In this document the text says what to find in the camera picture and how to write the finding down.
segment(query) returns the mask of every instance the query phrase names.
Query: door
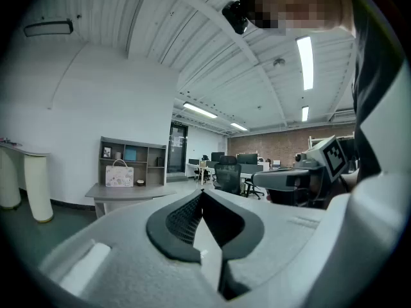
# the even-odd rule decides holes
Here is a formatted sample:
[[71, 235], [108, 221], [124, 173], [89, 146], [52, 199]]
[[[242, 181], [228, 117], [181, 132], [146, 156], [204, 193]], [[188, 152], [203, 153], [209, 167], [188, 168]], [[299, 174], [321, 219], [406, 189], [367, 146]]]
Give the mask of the door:
[[171, 124], [168, 143], [167, 173], [185, 172], [187, 149], [187, 127]]

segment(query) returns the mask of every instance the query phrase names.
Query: white ceiling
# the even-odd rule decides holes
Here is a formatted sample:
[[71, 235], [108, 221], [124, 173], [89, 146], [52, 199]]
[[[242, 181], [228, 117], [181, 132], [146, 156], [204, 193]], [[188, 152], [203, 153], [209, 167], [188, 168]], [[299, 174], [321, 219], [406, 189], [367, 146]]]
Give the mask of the white ceiling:
[[[42, 20], [73, 20], [70, 40], [138, 52], [180, 71], [173, 119], [236, 135], [236, 122], [251, 133], [326, 124], [336, 110], [351, 109], [353, 37], [343, 30], [287, 31], [274, 36], [250, 24], [233, 32], [220, 11], [230, 0], [38, 0], [22, 26]], [[44, 40], [55, 36], [25, 38]], [[313, 44], [314, 88], [303, 91], [295, 39], [309, 35]], [[67, 36], [57, 36], [67, 40]], [[284, 58], [283, 67], [273, 61]], [[191, 102], [218, 116], [210, 119], [185, 110]], [[310, 106], [307, 123], [301, 108]]]

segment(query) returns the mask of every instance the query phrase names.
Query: camera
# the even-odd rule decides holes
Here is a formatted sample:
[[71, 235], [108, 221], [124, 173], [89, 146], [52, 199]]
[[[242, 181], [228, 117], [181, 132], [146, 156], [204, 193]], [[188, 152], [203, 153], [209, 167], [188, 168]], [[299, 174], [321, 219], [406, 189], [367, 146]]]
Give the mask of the camera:
[[249, 22], [243, 13], [239, 1], [230, 1], [227, 3], [222, 13], [237, 34], [242, 35], [245, 33]]

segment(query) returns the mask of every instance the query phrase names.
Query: white handbag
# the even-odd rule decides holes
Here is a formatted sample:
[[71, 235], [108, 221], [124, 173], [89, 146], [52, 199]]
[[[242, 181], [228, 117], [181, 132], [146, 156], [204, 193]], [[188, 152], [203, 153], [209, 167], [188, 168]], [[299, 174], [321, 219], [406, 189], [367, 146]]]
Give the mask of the white handbag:
[[[117, 161], [122, 161], [125, 167], [114, 166]], [[105, 185], [107, 187], [133, 187], [134, 168], [128, 167], [121, 159], [115, 160], [112, 166], [105, 167]]]

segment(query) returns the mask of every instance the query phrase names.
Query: teal box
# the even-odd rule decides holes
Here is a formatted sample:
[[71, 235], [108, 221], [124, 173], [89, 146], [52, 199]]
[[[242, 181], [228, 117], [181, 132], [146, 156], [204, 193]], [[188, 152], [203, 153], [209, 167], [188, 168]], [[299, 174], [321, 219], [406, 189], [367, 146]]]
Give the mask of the teal box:
[[126, 147], [124, 159], [126, 161], [137, 161], [137, 148], [136, 147]]

